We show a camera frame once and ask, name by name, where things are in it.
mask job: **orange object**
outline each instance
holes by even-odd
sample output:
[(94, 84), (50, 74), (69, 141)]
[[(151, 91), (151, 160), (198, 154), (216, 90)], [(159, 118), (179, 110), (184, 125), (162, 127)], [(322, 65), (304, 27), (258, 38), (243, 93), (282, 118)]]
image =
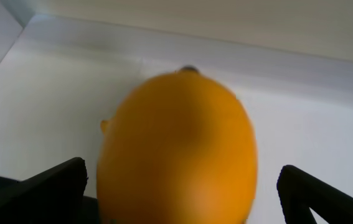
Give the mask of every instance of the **orange object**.
[(101, 128), (97, 197), (121, 224), (236, 224), (257, 182), (250, 120), (235, 95), (187, 68), (149, 79)]

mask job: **black object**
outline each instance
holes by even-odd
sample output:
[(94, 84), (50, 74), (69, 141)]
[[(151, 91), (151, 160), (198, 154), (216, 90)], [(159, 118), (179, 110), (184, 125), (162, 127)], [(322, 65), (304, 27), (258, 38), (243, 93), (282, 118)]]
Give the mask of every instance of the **black object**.
[(321, 180), (287, 165), (277, 190), (287, 224), (315, 224), (312, 208), (330, 224), (353, 223), (353, 198)]
[(97, 200), (83, 196), (86, 184), (81, 158), (22, 182), (0, 177), (0, 223), (98, 223)]

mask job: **orange fruit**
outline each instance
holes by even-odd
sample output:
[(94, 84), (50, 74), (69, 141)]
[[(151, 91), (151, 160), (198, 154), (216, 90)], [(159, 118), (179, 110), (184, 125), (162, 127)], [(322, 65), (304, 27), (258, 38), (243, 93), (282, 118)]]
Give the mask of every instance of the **orange fruit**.
[(236, 96), (187, 68), (147, 80), (110, 121), (97, 165), (104, 218), (236, 224), (257, 182), (255, 135)]

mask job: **beige wall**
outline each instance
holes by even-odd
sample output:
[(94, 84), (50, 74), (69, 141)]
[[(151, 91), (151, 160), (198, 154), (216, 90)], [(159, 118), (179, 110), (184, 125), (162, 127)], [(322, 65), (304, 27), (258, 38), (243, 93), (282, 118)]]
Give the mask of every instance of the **beige wall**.
[(353, 61), (353, 0), (24, 0), (38, 13)]

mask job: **yellow-orange toy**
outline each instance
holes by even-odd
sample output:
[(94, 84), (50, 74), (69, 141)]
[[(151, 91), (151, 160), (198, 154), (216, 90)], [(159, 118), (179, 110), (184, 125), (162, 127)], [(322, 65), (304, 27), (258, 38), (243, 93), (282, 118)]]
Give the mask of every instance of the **yellow-orange toy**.
[(104, 219), (237, 224), (255, 197), (257, 150), (236, 96), (187, 67), (147, 80), (110, 121), (97, 165)]

